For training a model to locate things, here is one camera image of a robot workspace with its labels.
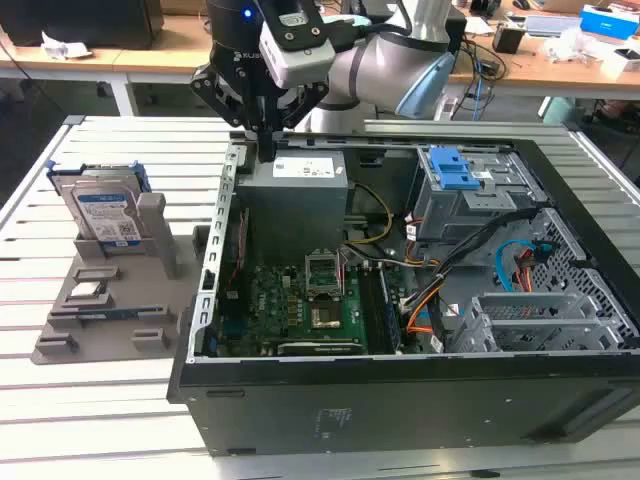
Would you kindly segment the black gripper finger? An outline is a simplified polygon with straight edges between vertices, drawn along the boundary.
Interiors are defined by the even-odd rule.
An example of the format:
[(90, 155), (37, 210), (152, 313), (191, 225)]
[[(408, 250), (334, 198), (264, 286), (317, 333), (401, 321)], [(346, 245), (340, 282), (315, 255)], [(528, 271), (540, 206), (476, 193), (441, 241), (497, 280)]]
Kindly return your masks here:
[(243, 66), (232, 66), (223, 76), (212, 64), (193, 75), (192, 91), (232, 127), (243, 127), (256, 145), (260, 162), (267, 161), (267, 131), (264, 111)]
[(269, 142), (266, 144), (266, 161), (273, 162), (277, 145), (285, 129), (294, 128), (328, 94), (326, 82), (314, 82), (299, 86), (295, 95), (284, 107), (276, 107), (275, 118), (269, 120)]

